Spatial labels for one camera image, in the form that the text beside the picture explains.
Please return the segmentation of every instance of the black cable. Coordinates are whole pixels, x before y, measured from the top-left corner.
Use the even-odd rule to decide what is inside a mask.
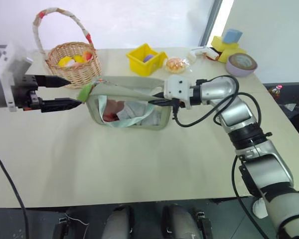
[[[238,95],[238,91],[239,91],[239,82],[237,81],[237,79],[234,77],[234,76],[231,76],[231,75],[223,75],[223,76],[217,76],[210,81],[213,81],[219,77],[228,77],[228,78],[231,78],[234,82],[235,82],[235,92],[232,94],[232,95],[229,95],[227,97],[225,97],[221,102],[219,102],[217,105],[215,105],[215,107],[213,107],[207,114],[205,114],[203,117],[201,117],[200,119],[192,122],[192,123],[189,123],[189,124],[182,124],[179,120],[178,120],[178,117],[177,117],[177,112],[178,112],[178,109],[177,110],[174,110],[173,109],[173,116],[174,116],[174,120],[175,122],[181,126],[181,127],[191,127],[195,124],[198,124],[199,122],[202,122],[204,119],[206,119],[207,117],[209,117],[213,112],[215,112],[218,107],[220,107],[223,103],[225,103],[228,99],[230,99],[230,101],[219,111],[217,112],[216,114],[216,117],[221,114],[224,110],[226,110],[230,105],[231,103],[233,103],[233,101],[235,100],[236,96]]]
[[[245,92],[239,92],[237,95],[242,95],[242,96],[247,96],[249,97],[255,104],[256,108],[257,108],[257,114],[258,114],[258,124],[259,126],[261,125],[261,121],[262,121],[262,116],[261,116],[261,110],[260,110],[260,106],[257,102],[257,100],[255,99],[255,97],[253,97],[252,95],[248,94],[248,93],[245,93]],[[216,120],[217,116],[219,115],[219,113],[217,113],[214,118],[213,118],[213,121],[215,124],[217,125],[220,125],[221,124]]]
[[[8,172],[5,169],[5,167],[4,167],[1,160],[0,160],[0,167],[1,167],[2,171],[4,172],[6,178],[8,179],[8,181],[9,181],[9,183],[10,183],[12,189],[13,189],[13,192],[14,192],[14,194],[15,194],[15,196],[16,196],[16,198],[17,198],[17,200],[18,200],[18,202],[21,206],[21,209],[22,209],[22,212],[23,212],[23,217],[24,217],[24,224],[25,224],[25,239],[29,239],[30,238],[29,237],[29,221],[28,221],[28,216],[26,214],[26,209],[25,209],[25,206],[23,204],[23,201],[22,201],[22,199],[21,199],[21,197],[20,197],[20,195],[19,195],[19,193],[18,193],[18,191],[15,187],[15,184],[13,183],[10,175],[8,174]]]
[[[232,169],[231,169],[231,183],[233,185],[233,189],[234,189],[236,198],[237,198],[240,206],[244,210],[245,214],[248,216],[249,220],[252,222],[252,224],[255,226],[255,228],[258,230],[258,232],[262,235],[262,237],[264,239],[269,239],[269,237],[264,233],[264,231],[261,229],[261,227],[255,221],[253,216],[249,213],[249,211],[247,210],[245,204],[243,203],[243,201],[241,200],[241,197],[239,196],[239,194],[237,192],[236,183],[235,183],[235,168],[236,168],[237,159],[238,159],[238,156],[235,157],[234,162],[233,162],[233,166],[232,166]]]

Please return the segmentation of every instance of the transparent pouch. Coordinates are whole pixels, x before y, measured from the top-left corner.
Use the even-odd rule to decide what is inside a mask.
[[[157,100],[153,95],[163,88],[164,81],[155,78],[102,77],[86,104],[99,124],[159,130],[167,125],[171,107],[154,106],[148,101]]]

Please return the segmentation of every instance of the basket handle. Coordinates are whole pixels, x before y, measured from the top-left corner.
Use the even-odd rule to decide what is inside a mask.
[[[45,51],[43,50],[42,43],[41,43],[41,40],[40,40],[40,37],[39,37],[38,28],[41,24],[42,18],[45,15],[48,15],[48,14],[53,13],[53,12],[58,12],[60,14],[63,14],[65,16],[69,16],[70,18],[72,18],[76,22],[76,24],[78,24],[79,27],[82,29],[83,34],[86,37],[86,39],[88,40],[89,44],[94,48],[93,42],[91,40],[90,33],[84,28],[84,26],[81,24],[80,20],[73,13],[71,13],[69,11],[66,11],[66,10],[63,10],[63,9],[60,9],[58,7],[50,7],[50,8],[47,8],[45,10],[42,10],[41,12],[39,12],[36,15],[35,20],[33,22],[33,26],[32,26],[35,43],[36,43],[37,47],[39,48],[39,51],[40,51],[41,55],[43,56],[44,60],[47,60],[48,57],[45,54]]]

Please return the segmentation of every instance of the tape roll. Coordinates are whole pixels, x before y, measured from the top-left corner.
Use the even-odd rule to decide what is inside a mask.
[[[247,76],[258,67],[257,62],[249,55],[236,53],[227,59],[226,70],[237,77]]]

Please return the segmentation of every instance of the table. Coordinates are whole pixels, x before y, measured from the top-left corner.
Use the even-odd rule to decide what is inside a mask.
[[[186,56],[188,48],[162,48],[169,56]],[[104,49],[98,54],[104,75],[135,75],[125,54],[129,49]],[[38,53],[28,74],[47,74]],[[184,76],[194,81],[227,74],[225,65],[199,58]],[[169,74],[157,70],[152,77]],[[278,152],[290,167],[299,190],[299,135],[287,117],[252,74],[239,78],[241,91],[252,93],[262,113],[264,132],[271,131]],[[75,98],[78,90],[38,91],[44,99]],[[256,108],[246,102],[253,112]],[[210,109],[182,109],[189,123]],[[44,113],[10,113],[0,109],[0,158],[14,180],[26,207],[233,197],[230,173],[234,147],[212,117],[190,128],[172,120],[160,131],[109,128],[96,124],[86,106]],[[239,171],[237,188],[249,195]],[[19,207],[0,169],[0,207]]]

